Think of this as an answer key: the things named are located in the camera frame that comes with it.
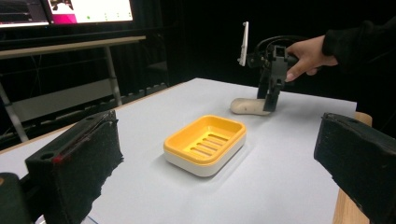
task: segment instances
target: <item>table surface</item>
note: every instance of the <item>table surface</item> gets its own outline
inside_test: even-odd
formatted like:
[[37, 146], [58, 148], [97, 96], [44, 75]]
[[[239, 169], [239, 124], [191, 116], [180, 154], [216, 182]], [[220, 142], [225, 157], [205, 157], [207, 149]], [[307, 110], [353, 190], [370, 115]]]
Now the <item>table surface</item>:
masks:
[[[314, 160], [321, 116], [354, 118], [356, 103], [282, 91], [269, 116], [235, 115], [235, 98], [257, 88], [196, 78], [116, 109], [124, 162], [93, 202], [99, 223], [332, 223], [338, 186]], [[243, 122], [247, 140], [215, 175], [166, 161], [163, 141], [203, 115]], [[23, 160], [59, 132], [0, 155], [0, 172], [27, 174]]]

